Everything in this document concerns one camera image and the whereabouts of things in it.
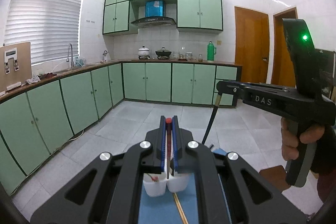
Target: silver screw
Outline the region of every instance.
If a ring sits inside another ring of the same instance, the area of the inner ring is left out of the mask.
[[[190,141],[188,143],[188,147],[189,148],[197,148],[198,147],[198,142],[196,142],[196,141]]]
[[[227,157],[230,160],[237,160],[238,159],[238,154],[236,152],[230,152],[229,154],[227,154]]]
[[[150,146],[151,146],[151,143],[148,142],[148,141],[143,141],[143,142],[140,143],[140,147],[143,148],[143,149],[146,149]]]
[[[103,152],[99,155],[101,160],[109,160],[111,158],[111,154],[108,152]]]

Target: hand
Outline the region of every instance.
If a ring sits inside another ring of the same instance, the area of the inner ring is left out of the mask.
[[[318,124],[312,125],[300,136],[301,143],[314,143],[324,134],[324,126]],[[288,123],[285,118],[281,118],[281,135],[282,135],[282,157],[284,160],[296,160],[299,152],[296,149],[299,145],[298,138],[288,131]]]

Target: white roller blind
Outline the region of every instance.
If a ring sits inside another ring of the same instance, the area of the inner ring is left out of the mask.
[[[78,55],[81,0],[11,0],[5,45],[31,43],[31,63]]]

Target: tiled floor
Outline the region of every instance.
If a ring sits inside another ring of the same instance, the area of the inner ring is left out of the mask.
[[[102,120],[56,153],[13,196],[13,202],[29,220],[33,212],[103,151],[113,155],[144,140],[147,131],[158,128],[160,116],[178,116],[181,128],[201,142],[211,108],[124,101]],[[219,109],[206,145],[238,152],[257,171],[285,165],[281,156],[280,117],[238,103],[236,109]],[[303,188],[283,192],[304,213],[316,212],[322,202],[316,179],[309,174]]]

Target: countertop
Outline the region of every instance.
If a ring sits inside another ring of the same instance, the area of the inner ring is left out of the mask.
[[[48,84],[50,82],[62,79],[62,78],[66,78],[72,75],[77,75],[80,73],[84,73],[84,72],[88,72],[88,71],[92,71],[95,69],[99,69],[102,67],[106,67],[109,65],[113,65],[113,64],[118,64],[118,63],[148,63],[148,62],[163,62],[163,63],[186,63],[186,64],[207,64],[207,65],[222,65],[222,66],[230,66],[230,67],[241,67],[241,65],[235,64],[235,63],[230,63],[230,62],[223,62],[223,61],[207,61],[204,60],[203,62],[199,62],[198,60],[190,60],[190,61],[183,61],[183,60],[178,60],[178,59],[169,59],[169,60],[158,60],[158,59],[145,59],[145,60],[139,60],[139,59],[116,59],[116,60],[110,60],[110,61],[106,61],[104,63],[100,63],[100,64],[92,64],[92,65],[86,65],[84,67],[80,67],[77,69],[73,69],[61,74],[57,74],[54,77],[50,77],[50,78],[45,78],[42,79],[40,82],[37,83],[33,83],[30,85],[24,85],[24,86],[20,86],[18,88],[15,88],[9,92],[6,92],[6,94],[2,97],[0,97],[0,103],[3,103],[21,93],[27,92],[31,89],[37,88],[38,86],[42,86],[45,84]]]

